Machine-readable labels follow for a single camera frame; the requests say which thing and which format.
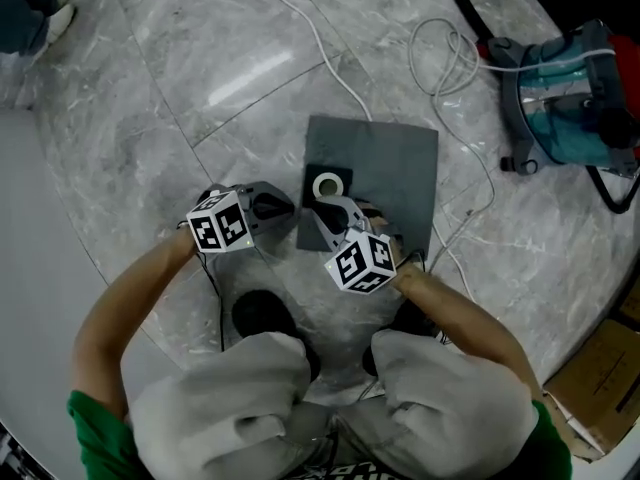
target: human arm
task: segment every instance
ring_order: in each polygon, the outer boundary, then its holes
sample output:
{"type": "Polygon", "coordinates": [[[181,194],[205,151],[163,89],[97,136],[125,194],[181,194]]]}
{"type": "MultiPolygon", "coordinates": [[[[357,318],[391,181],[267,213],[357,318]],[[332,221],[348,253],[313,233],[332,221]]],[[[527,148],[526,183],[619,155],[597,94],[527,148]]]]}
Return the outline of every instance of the human arm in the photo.
{"type": "Polygon", "coordinates": [[[195,254],[182,228],[136,260],[107,288],[85,318],[72,352],[72,389],[118,419],[128,412],[120,362],[127,345],[169,282],[195,254]]]}
{"type": "Polygon", "coordinates": [[[509,368],[543,401],[542,390],[522,346],[497,319],[452,288],[409,263],[392,285],[418,306],[464,353],[509,368]]]}

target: gray mat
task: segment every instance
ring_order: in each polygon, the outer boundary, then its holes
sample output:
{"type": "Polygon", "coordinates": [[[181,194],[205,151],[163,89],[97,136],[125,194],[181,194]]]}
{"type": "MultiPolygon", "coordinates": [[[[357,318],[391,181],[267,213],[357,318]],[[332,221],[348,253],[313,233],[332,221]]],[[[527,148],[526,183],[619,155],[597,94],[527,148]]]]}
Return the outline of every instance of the gray mat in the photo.
{"type": "MultiPolygon", "coordinates": [[[[311,116],[308,164],[353,171],[352,198],[380,208],[404,236],[405,251],[429,251],[438,166],[438,132],[397,123],[311,116]]],[[[328,251],[311,210],[300,209],[298,249],[328,251]]]]}

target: person's right arm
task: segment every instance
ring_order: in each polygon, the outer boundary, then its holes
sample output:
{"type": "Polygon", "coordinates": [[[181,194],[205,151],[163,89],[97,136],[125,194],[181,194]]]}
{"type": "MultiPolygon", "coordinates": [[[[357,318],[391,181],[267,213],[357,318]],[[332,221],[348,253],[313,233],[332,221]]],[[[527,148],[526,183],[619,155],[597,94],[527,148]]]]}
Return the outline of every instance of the person's right arm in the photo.
{"type": "Polygon", "coordinates": [[[418,306],[464,353],[509,368],[542,402],[542,391],[522,346],[477,304],[413,264],[398,270],[393,286],[418,306]]]}

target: person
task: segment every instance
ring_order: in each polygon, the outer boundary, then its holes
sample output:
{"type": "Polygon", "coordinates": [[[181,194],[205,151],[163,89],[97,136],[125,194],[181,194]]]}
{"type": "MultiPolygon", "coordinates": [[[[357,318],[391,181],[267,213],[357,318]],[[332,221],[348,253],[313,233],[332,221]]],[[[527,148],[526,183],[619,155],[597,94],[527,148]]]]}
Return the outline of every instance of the person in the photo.
{"type": "MultiPolygon", "coordinates": [[[[365,215],[378,233],[387,225],[372,207],[365,215]]],[[[363,358],[384,396],[338,408],[304,401],[321,360],[283,302],[261,290],[232,307],[240,342],[146,387],[129,407],[123,353],[195,247],[181,228],[139,258],[78,332],[67,408],[88,478],[571,477],[569,450],[516,338],[412,263],[391,281],[406,300],[363,358]],[[434,338],[436,326],[460,352],[434,338]]],[[[393,252],[397,260],[395,242],[393,252]]]]}
{"type": "Polygon", "coordinates": [[[0,52],[40,55],[67,30],[69,0],[0,0],[0,52]]]}

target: black shoe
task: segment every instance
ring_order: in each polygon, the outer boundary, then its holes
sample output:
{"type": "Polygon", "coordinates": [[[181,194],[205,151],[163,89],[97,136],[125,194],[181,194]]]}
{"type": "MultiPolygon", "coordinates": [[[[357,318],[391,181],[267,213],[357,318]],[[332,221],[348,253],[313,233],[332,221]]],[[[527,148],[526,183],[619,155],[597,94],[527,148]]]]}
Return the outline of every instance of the black shoe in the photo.
{"type": "MultiPolygon", "coordinates": [[[[427,318],[422,310],[410,300],[405,300],[398,308],[396,316],[389,325],[385,325],[380,330],[393,329],[394,331],[406,332],[407,334],[415,334],[416,336],[429,336],[435,338],[440,329],[427,318]]],[[[373,377],[378,376],[376,363],[373,360],[373,352],[371,346],[367,347],[362,355],[362,367],[364,371],[373,377]]]]}
{"type": "Polygon", "coordinates": [[[231,309],[231,319],[243,338],[263,332],[281,332],[304,344],[311,368],[311,381],[320,373],[320,358],[296,328],[293,317],[276,294],[268,290],[253,290],[242,295],[231,309]]]}

